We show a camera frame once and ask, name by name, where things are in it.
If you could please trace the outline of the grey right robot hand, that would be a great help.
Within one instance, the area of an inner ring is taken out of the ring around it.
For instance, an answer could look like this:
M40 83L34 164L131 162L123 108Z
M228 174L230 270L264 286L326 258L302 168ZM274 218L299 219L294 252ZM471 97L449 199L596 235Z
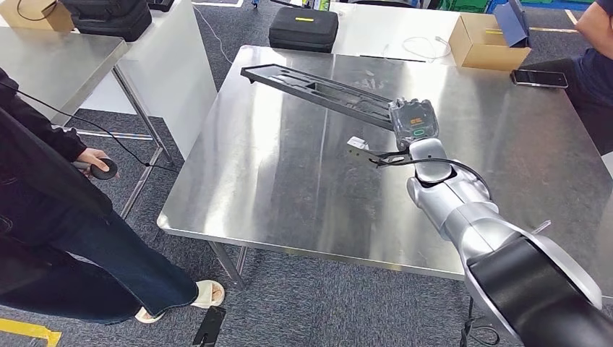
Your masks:
M439 124L430 100L397 98L388 103L388 112L399 151L415 141L438 137Z

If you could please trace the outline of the person's hand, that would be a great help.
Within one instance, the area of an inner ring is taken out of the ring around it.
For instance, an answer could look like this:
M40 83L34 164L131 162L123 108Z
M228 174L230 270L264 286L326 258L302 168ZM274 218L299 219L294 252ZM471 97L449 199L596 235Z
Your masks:
M108 155L99 149L88 147L76 159L76 161L88 163L91 166L96 166L100 170L108 172L110 168L102 161L102 158L108 158Z

